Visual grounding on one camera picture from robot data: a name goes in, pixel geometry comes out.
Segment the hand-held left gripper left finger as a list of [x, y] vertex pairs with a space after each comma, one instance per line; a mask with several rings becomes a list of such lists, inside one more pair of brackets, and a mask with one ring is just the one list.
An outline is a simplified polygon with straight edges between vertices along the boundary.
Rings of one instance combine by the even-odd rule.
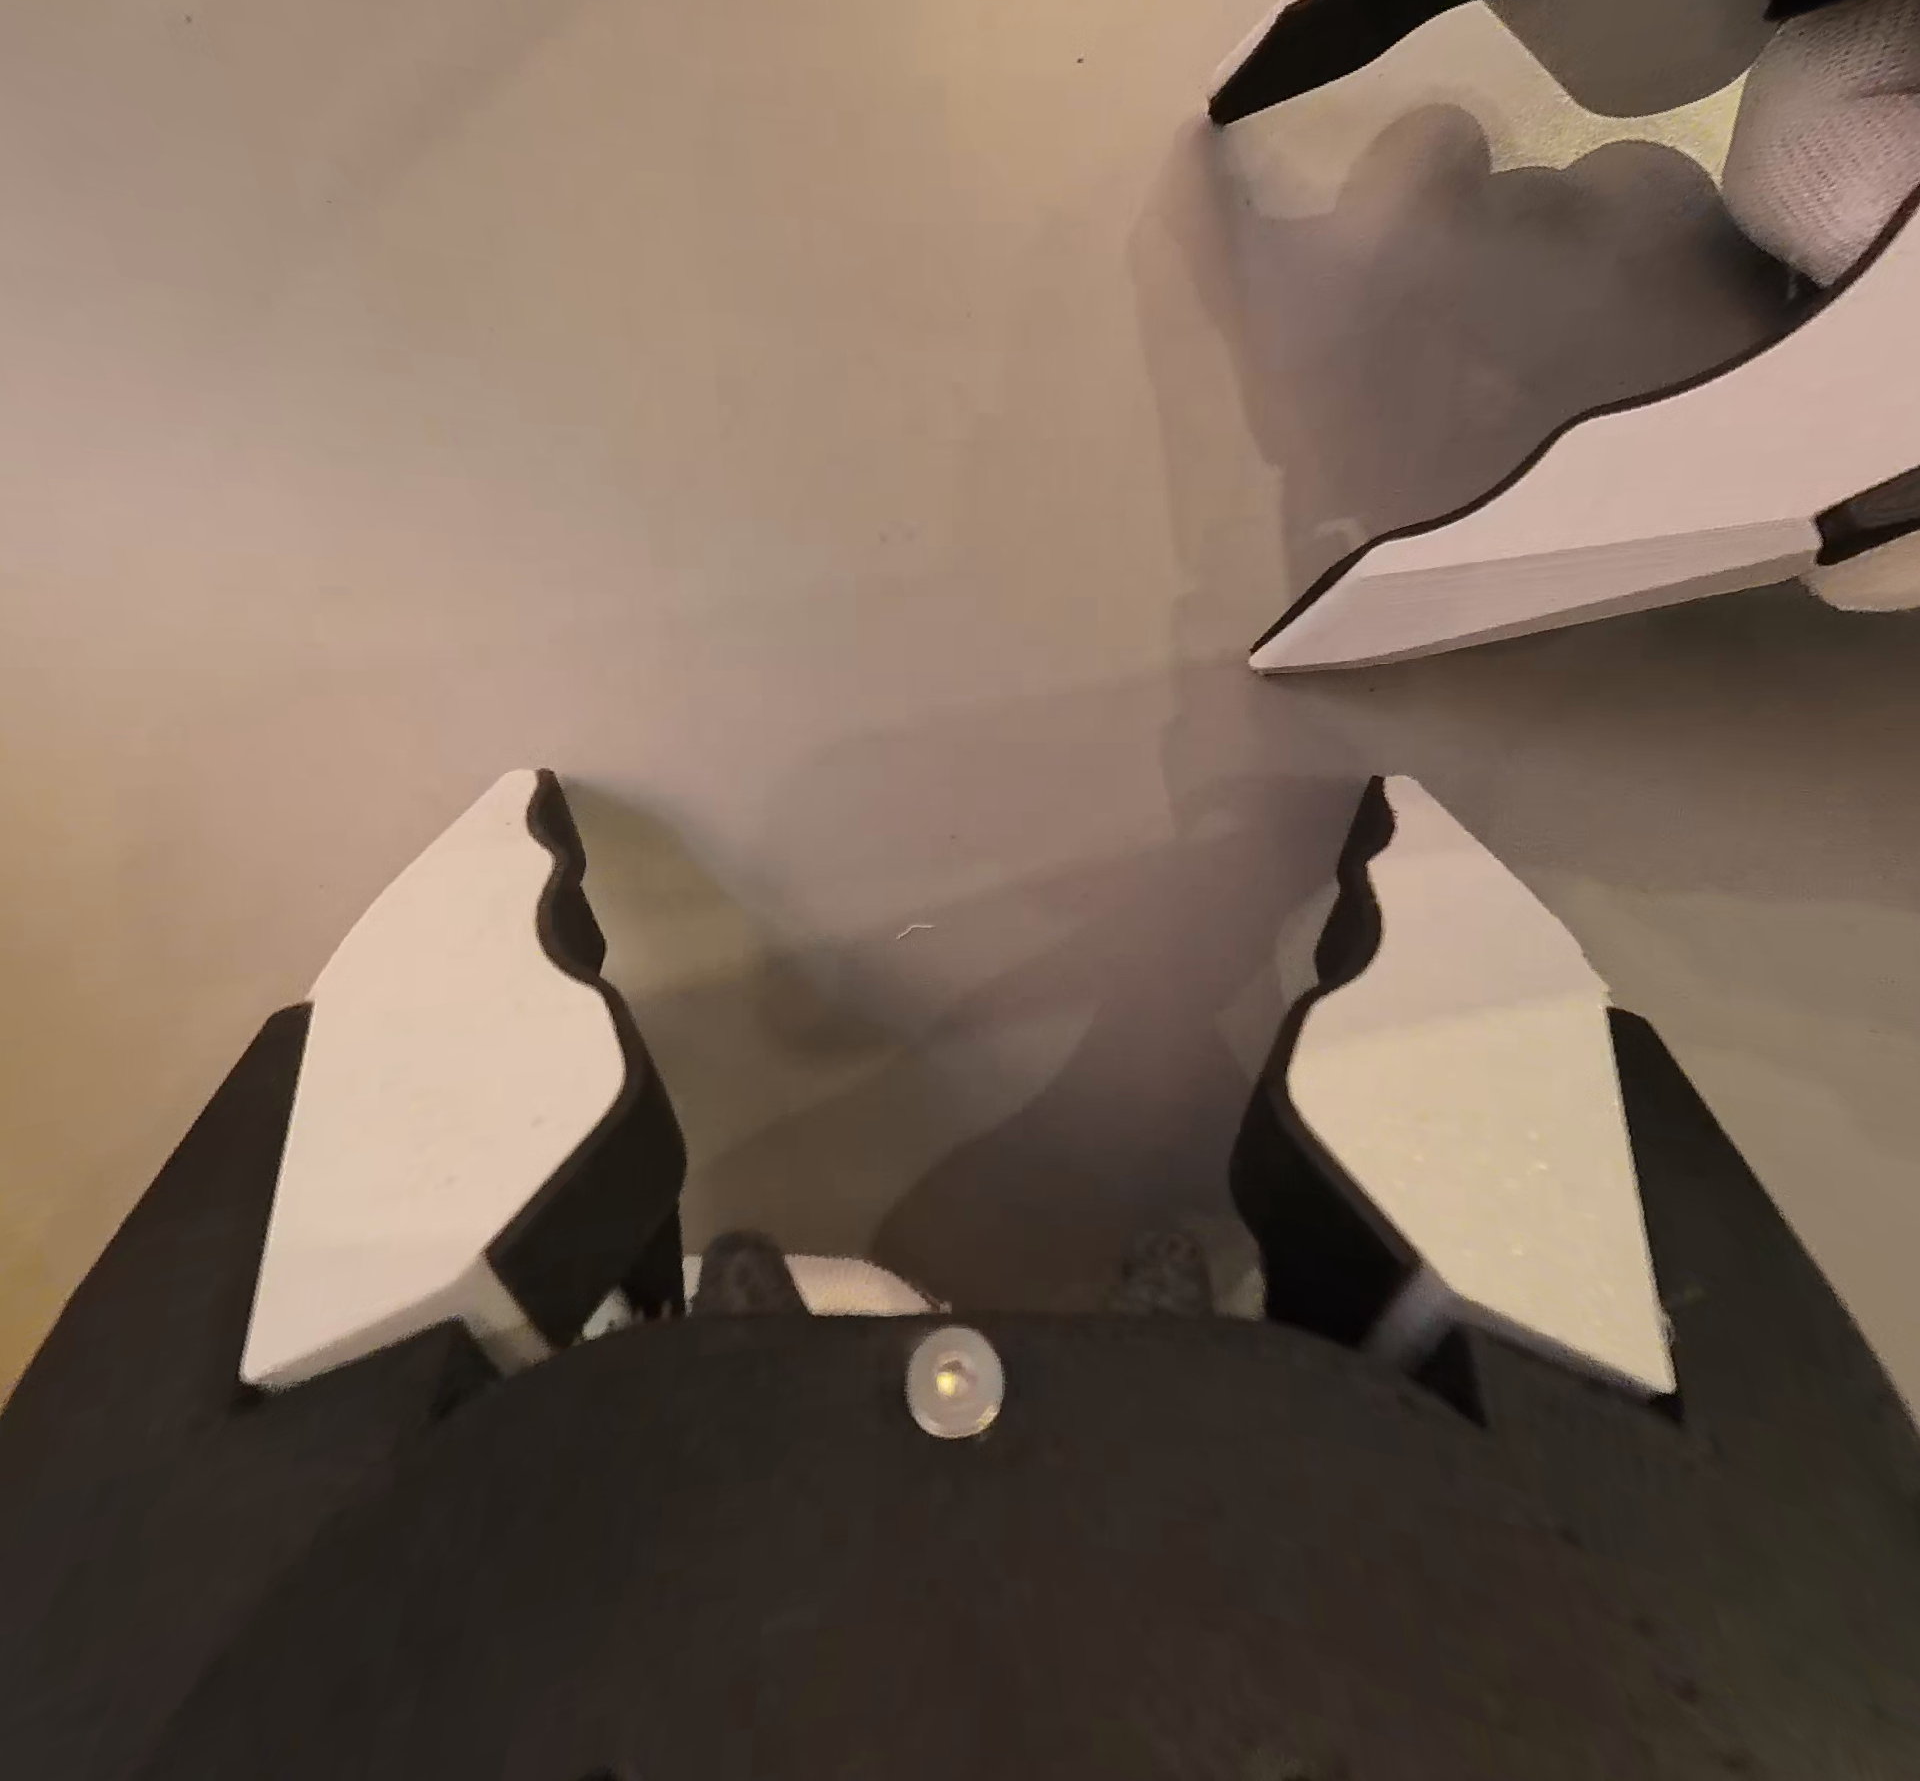
[[370, 905], [311, 1022], [241, 1380], [458, 1323], [511, 1375], [686, 1313], [687, 1150], [608, 982], [560, 778], [503, 776]]

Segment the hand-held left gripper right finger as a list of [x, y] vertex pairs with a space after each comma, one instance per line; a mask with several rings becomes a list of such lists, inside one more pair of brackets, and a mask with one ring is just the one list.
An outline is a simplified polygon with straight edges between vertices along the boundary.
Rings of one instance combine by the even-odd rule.
[[1232, 1155], [1263, 1317], [1410, 1375], [1476, 1332], [1675, 1396], [1611, 1011], [1500, 859], [1371, 781]]

